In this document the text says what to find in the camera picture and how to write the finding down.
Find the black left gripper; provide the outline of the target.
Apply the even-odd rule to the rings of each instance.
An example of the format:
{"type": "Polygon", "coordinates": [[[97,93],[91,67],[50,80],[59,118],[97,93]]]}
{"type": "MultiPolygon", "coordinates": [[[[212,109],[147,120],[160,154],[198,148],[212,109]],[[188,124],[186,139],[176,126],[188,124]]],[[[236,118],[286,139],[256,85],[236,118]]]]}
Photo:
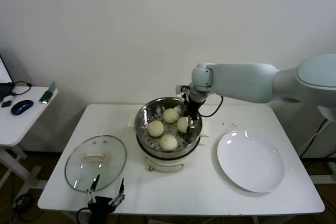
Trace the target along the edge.
{"type": "Polygon", "coordinates": [[[105,224],[108,215],[115,211],[115,206],[119,206],[125,199],[124,178],[121,181],[118,195],[116,198],[95,197],[94,192],[99,182],[100,174],[93,180],[91,186],[86,191],[88,198],[88,208],[91,211],[89,224],[105,224]]]}

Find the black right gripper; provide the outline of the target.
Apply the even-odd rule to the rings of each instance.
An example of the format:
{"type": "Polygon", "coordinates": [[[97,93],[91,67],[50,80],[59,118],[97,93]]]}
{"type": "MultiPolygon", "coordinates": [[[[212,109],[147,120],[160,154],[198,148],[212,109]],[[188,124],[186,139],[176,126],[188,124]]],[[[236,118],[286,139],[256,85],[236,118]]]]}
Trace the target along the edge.
{"type": "Polygon", "coordinates": [[[192,131],[197,127],[198,111],[203,103],[193,101],[186,93],[182,94],[182,99],[184,104],[183,116],[187,117],[187,131],[192,131]]]}

